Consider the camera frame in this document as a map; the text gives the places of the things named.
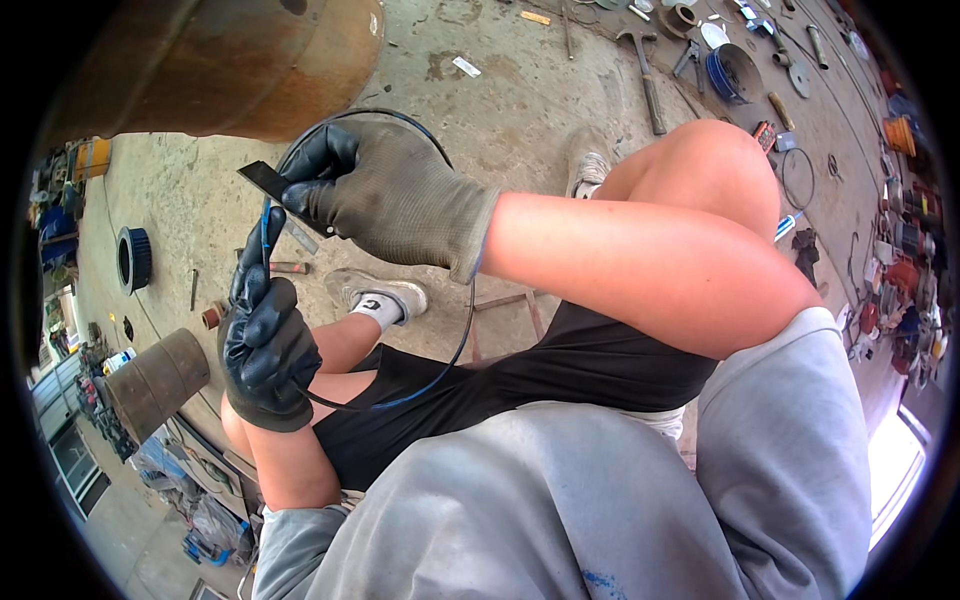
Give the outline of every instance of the black shorts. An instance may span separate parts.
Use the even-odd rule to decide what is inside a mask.
[[[396,407],[334,412],[314,432],[347,490],[365,491],[408,445],[470,427],[537,400],[635,412],[680,408],[700,394],[717,361],[682,352],[583,306],[561,302],[543,339],[481,371],[454,367],[433,388]],[[415,393],[445,363],[378,345],[353,371],[376,369],[350,406]]]

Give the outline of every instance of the pliers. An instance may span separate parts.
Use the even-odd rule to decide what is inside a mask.
[[[680,77],[681,72],[683,72],[686,64],[693,60],[693,69],[697,73],[697,91],[701,94],[704,93],[704,75],[703,68],[700,63],[700,43],[694,40],[690,40],[690,44],[686,47],[684,55],[680,57],[680,60],[677,61],[677,65],[673,67],[673,76],[675,78]]]

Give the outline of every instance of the hammer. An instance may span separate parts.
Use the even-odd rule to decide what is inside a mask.
[[[634,41],[634,46],[636,46],[636,57],[640,59],[640,71],[643,72],[643,93],[647,97],[647,107],[650,109],[650,122],[654,127],[654,135],[663,135],[666,133],[666,127],[663,125],[663,118],[660,117],[660,100],[657,98],[657,89],[654,87],[654,78],[650,74],[647,56],[643,54],[643,40],[657,41],[657,34],[631,31],[628,28],[617,34],[616,38],[620,39],[623,36],[630,36]]]

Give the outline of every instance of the black rubber-coated glove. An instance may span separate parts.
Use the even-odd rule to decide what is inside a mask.
[[[499,190],[454,172],[421,133],[340,119],[280,174],[294,182],[283,205],[319,233],[395,264],[447,268],[458,283],[476,275]]]
[[[271,249],[285,222],[283,209],[271,208],[267,224]],[[294,284],[283,277],[267,279],[260,228],[258,222],[247,236],[230,285],[232,307],[217,332],[227,400],[250,424],[297,431],[310,422],[313,408],[296,385],[306,389],[322,361],[297,310]]]

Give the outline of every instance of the blue paint stain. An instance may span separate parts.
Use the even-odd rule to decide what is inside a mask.
[[[623,592],[623,588],[620,587],[616,578],[612,575],[600,575],[585,569],[580,571],[580,574],[584,576],[584,581],[597,591],[605,591],[610,595],[610,598],[615,598],[615,600],[627,600],[627,594]]]

